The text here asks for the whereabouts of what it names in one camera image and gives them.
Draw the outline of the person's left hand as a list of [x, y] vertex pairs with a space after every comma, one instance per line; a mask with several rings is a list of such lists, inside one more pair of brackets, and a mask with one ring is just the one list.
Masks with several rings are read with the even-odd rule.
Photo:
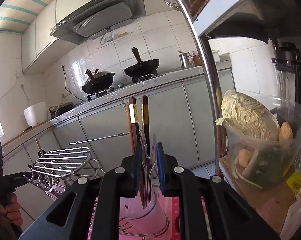
[[22, 226], [24, 221], [20, 213], [20, 204], [18, 203], [18, 198], [14, 193], [9, 194], [9, 197], [10, 203], [8, 205], [2, 206], [0, 204], [0, 219], [4, 218], [16, 226]]

